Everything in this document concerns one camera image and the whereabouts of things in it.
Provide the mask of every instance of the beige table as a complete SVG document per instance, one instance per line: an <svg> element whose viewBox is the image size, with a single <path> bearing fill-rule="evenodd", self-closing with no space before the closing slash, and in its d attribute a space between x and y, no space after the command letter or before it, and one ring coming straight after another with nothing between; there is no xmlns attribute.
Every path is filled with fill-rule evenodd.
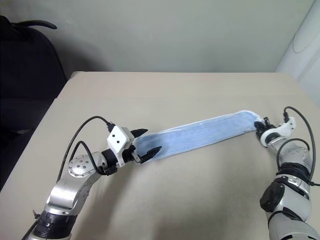
<svg viewBox="0 0 320 240"><path fill-rule="evenodd" d="M0 193L0 239L20 239L34 221L32 209L43 210L70 138L93 115L157 132L244 109L277 124L287 105L305 114L320 151L320 109L285 74L78 72ZM102 151L107 136L97 120L79 140ZM299 118L293 137L310 141ZM259 199L275 173L275 157L254 132L144 165L127 164L93 186L73 239L268 240ZM320 163L314 181L320 182ZM319 232L320 188L312 189L312 202L309 222Z"/></svg>

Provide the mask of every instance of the gray wall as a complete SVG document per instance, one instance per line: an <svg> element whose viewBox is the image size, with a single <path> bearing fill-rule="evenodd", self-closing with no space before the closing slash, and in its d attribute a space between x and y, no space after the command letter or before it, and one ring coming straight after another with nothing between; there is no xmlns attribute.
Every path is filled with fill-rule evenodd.
<svg viewBox="0 0 320 240"><path fill-rule="evenodd" d="M2 0L73 71L273 72L312 0Z"/></svg>

